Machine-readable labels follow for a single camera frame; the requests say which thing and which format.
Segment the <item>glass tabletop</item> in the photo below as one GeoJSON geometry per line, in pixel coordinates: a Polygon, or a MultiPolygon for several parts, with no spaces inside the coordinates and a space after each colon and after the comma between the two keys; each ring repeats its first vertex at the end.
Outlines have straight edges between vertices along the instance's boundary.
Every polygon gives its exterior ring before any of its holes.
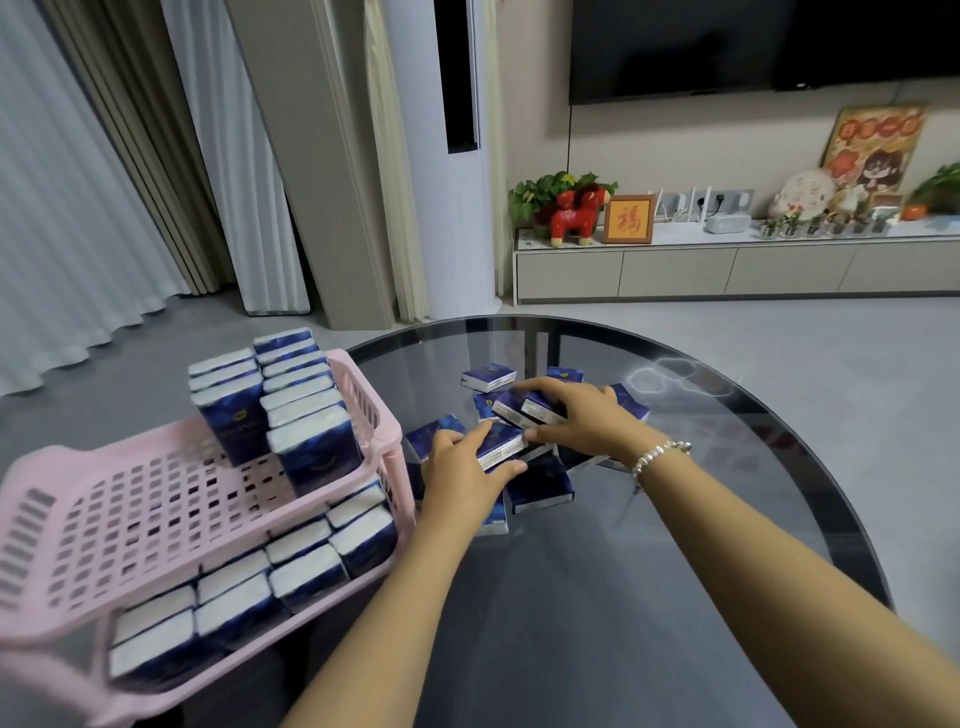
{"type": "MultiPolygon", "coordinates": [[[[404,432],[447,413],[473,426],[460,373],[490,362],[518,377],[560,365],[593,384],[623,382],[651,407],[652,426],[693,443],[705,470],[891,606],[870,542],[824,466],[707,364],[625,331],[535,316],[408,328],[350,354],[404,432]]],[[[474,540],[444,606],[416,725],[793,725],[630,475],[590,465],[571,477],[572,503],[510,516],[509,535],[474,540]]],[[[192,698],[186,722],[275,725],[371,593],[192,698]]],[[[407,619],[398,615],[396,628],[407,619]]]]}

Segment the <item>picture frame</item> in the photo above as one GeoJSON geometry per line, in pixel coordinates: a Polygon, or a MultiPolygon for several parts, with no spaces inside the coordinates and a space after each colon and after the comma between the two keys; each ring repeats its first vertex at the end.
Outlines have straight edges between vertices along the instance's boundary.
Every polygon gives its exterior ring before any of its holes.
{"type": "Polygon", "coordinates": [[[603,242],[608,245],[649,245],[654,239],[657,195],[614,195],[607,203],[603,242]]]}

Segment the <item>cable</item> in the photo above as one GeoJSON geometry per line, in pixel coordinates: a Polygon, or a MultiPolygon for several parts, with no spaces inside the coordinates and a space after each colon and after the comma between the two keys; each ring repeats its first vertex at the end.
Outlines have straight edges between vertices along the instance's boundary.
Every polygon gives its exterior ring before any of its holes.
{"type": "MultiPolygon", "coordinates": [[[[715,215],[717,212],[720,211],[720,207],[723,205],[723,201],[725,197],[726,195],[723,192],[717,192],[717,195],[716,195],[717,207],[713,212],[708,212],[707,217],[713,217],[713,215],[715,215]]],[[[704,198],[701,197],[699,200],[697,200],[697,207],[699,207],[701,211],[703,211],[704,198]]]]}

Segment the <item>tv stand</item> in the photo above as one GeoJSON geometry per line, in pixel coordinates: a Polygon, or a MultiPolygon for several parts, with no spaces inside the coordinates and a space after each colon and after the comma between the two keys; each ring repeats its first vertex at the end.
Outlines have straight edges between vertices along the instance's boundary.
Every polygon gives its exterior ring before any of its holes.
{"type": "Polygon", "coordinates": [[[514,305],[958,293],[960,217],[899,223],[885,236],[787,240],[760,239],[757,223],[729,235],[657,223],[651,245],[559,249],[520,230],[514,245],[514,305]]]}

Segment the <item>stack of tissue packs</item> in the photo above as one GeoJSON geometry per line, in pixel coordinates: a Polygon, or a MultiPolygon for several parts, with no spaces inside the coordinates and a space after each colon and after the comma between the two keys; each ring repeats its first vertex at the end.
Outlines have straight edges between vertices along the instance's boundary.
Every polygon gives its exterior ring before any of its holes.
{"type": "MultiPolygon", "coordinates": [[[[582,369],[547,367],[547,376],[560,381],[584,381],[582,369]]],[[[514,515],[547,508],[574,499],[573,483],[569,473],[591,463],[607,459],[606,455],[585,455],[577,450],[552,445],[526,445],[523,430],[537,425],[558,425],[566,422],[562,402],[547,397],[543,392],[522,392],[509,387],[516,380],[516,372],[499,364],[475,367],[461,375],[460,383],[481,394],[472,395],[473,408],[479,422],[492,421],[490,434],[477,451],[477,460],[486,471],[509,459],[527,462],[527,471],[507,485],[484,519],[478,536],[510,532],[507,511],[514,515]]],[[[650,408],[637,402],[623,384],[615,384],[617,403],[637,417],[646,419],[650,408]]],[[[444,415],[405,436],[407,472],[414,491],[414,501],[423,497],[423,478],[420,464],[430,456],[433,436],[438,429],[452,429],[466,433],[467,429],[454,415],[444,415]]]]}
{"type": "Polygon", "coordinates": [[[273,539],[244,540],[246,552],[203,561],[195,581],[124,612],[108,655],[110,682],[133,692],[169,690],[383,564],[396,547],[377,476],[307,516],[273,539]]]}
{"type": "Polygon", "coordinates": [[[191,364],[191,398],[234,467],[274,452],[298,496],[363,461],[326,354],[308,327],[191,364]]]}
{"type": "Polygon", "coordinates": [[[169,690],[209,664],[214,652],[197,635],[192,586],[156,596],[116,621],[108,675],[124,690],[169,690]]]}

